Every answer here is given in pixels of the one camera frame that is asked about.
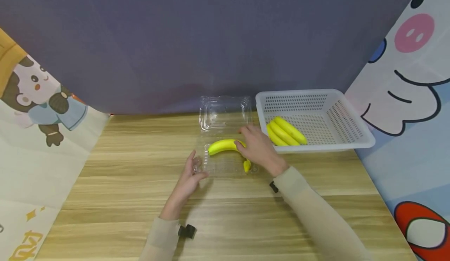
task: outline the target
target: white plastic basket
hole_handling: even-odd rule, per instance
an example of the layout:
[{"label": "white plastic basket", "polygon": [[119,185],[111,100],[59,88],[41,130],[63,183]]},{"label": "white plastic basket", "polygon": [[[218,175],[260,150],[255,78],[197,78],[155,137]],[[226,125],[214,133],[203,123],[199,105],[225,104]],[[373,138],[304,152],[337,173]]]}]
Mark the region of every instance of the white plastic basket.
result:
[{"label": "white plastic basket", "polygon": [[260,92],[256,107],[261,130],[281,116],[308,139],[308,145],[277,147],[280,154],[370,148],[375,138],[345,96],[335,89]]}]

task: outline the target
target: beige sleeve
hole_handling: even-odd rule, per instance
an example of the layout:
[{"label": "beige sleeve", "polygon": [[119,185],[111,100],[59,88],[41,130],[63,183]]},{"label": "beige sleeve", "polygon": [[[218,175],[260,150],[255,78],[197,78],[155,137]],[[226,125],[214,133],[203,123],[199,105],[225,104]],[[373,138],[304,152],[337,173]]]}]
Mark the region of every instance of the beige sleeve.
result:
[{"label": "beige sleeve", "polygon": [[172,261],[178,243],[179,220],[153,221],[139,261]]},{"label": "beige sleeve", "polygon": [[273,182],[327,261],[370,261],[361,240],[342,217],[290,167]]}]

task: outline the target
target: clear plastic container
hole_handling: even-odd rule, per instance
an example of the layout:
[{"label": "clear plastic container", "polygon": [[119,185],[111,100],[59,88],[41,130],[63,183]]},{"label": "clear plastic container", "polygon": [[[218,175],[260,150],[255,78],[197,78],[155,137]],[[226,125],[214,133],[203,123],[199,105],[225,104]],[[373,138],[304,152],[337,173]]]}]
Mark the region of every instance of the clear plastic container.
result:
[{"label": "clear plastic container", "polygon": [[[236,139],[243,141],[238,133],[240,127],[252,122],[251,98],[218,96],[203,96],[200,105],[200,133],[196,152],[201,158],[201,164],[196,166],[196,172],[207,171],[212,176],[245,175],[243,162],[245,158],[236,151],[219,152],[213,156],[208,153],[209,146],[219,140]],[[252,164],[250,173],[257,172]]]}]

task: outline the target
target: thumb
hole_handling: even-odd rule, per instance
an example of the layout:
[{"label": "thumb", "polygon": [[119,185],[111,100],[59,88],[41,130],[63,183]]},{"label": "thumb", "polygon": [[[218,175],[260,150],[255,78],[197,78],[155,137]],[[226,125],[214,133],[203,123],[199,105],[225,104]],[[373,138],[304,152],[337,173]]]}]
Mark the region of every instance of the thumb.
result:
[{"label": "thumb", "polygon": [[207,178],[209,176],[208,172],[199,172],[196,173],[195,175],[192,175],[193,180],[198,183],[201,180]]},{"label": "thumb", "polygon": [[245,156],[247,150],[246,150],[246,148],[242,145],[242,143],[239,142],[238,140],[236,140],[236,141],[234,142],[234,144],[236,145],[237,150],[238,150],[243,156]]}]

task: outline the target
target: banana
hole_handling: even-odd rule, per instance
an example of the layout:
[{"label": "banana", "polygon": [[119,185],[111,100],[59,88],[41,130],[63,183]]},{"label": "banana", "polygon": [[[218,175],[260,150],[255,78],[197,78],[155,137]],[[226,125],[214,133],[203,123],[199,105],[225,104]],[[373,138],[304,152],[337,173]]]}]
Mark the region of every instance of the banana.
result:
[{"label": "banana", "polygon": [[215,155],[219,152],[224,152],[224,151],[237,151],[238,149],[236,148],[236,144],[234,143],[236,140],[235,139],[224,139],[224,140],[219,140],[217,142],[212,143],[209,148],[208,148],[208,153],[209,155]]},{"label": "banana", "polygon": [[289,146],[286,142],[280,139],[273,131],[272,128],[270,128],[270,125],[267,125],[267,134],[269,134],[270,140],[277,145],[277,146]]},{"label": "banana", "polygon": [[275,121],[271,121],[269,125],[276,136],[280,137],[280,139],[285,143],[289,144],[290,146],[300,146],[300,143],[297,142],[293,137],[291,137],[286,131],[281,129],[281,127],[279,127],[279,125],[276,124]]},{"label": "banana", "polygon": [[292,124],[282,119],[280,116],[277,116],[273,119],[276,124],[278,124],[281,129],[286,131],[291,137],[293,137],[297,142],[301,143],[302,145],[306,145],[308,143],[308,140],[306,137],[297,130]]},{"label": "banana", "polygon": [[[218,154],[219,152],[224,152],[224,151],[238,151],[236,144],[234,143],[236,140],[235,139],[224,139],[224,140],[219,140],[217,142],[212,143],[209,148],[208,148],[208,153],[210,156]],[[248,173],[252,167],[252,163],[251,161],[249,161],[247,158],[245,159],[244,163],[244,171],[245,173]]]}]

